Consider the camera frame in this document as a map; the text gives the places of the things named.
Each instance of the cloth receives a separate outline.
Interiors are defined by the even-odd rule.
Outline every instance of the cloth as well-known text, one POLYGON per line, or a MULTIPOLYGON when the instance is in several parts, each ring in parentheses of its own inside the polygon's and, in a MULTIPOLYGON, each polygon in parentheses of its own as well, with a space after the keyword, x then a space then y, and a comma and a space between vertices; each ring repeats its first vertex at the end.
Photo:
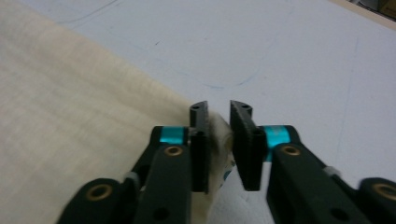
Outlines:
MULTIPOLYGON (((0 40, 0 223, 55 223, 88 181, 121 180, 153 126, 189 124, 189 101, 15 1, 0 1, 0 40)), ((225 146, 229 128, 212 118, 225 146)), ((214 151, 212 189, 228 155, 214 151)), ((194 194, 193 223, 212 192, 194 194)))

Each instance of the blue tape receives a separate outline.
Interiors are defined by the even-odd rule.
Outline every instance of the blue tape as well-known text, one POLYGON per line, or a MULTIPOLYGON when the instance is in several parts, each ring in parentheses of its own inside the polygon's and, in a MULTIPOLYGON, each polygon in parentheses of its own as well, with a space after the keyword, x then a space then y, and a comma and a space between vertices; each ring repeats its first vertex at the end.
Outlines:
POLYGON ((182 145, 184 139, 184 127, 163 127, 160 142, 167 144, 182 145))
POLYGON ((274 147, 282 143, 289 143, 290 135, 286 127, 283 125, 264 126, 263 130, 267 135, 267 146, 269 149, 268 156, 265 161, 271 161, 274 147))

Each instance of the cream fabric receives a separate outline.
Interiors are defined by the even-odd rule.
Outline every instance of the cream fabric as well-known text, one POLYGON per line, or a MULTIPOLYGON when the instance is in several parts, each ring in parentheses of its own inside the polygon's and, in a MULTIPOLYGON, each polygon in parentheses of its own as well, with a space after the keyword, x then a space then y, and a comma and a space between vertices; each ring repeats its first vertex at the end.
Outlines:
POLYGON ((86 182, 121 180, 190 102, 90 40, 0 0, 0 223, 54 223, 86 182))

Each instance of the table surface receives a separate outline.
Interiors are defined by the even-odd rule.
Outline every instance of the table surface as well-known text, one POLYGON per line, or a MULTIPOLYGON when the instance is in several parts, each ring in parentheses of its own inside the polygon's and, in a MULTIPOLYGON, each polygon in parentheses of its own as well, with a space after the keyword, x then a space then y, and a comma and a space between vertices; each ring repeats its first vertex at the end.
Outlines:
POLYGON ((396 180, 396 31, 330 1, 21 0, 192 102, 290 124, 353 187, 396 180))

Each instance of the brass screw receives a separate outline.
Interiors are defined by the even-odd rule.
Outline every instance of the brass screw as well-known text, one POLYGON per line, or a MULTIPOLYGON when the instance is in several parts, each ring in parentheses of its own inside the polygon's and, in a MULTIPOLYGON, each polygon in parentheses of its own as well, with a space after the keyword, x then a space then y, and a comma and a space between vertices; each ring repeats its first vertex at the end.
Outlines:
POLYGON ((301 154, 300 149, 295 147, 282 147, 282 151, 290 156, 298 156, 301 154))
POLYGON ((183 149, 181 147, 167 147, 165 149, 165 154, 167 156, 174 157, 180 155, 181 153, 183 153, 183 149))
POLYGON ((107 184, 100 184, 90 188, 86 194, 86 197, 91 202, 97 202, 107 198, 112 191, 113 188, 111 186, 107 184))
POLYGON ((396 201, 396 188, 387 184, 374 184, 373 189, 382 197, 396 201))

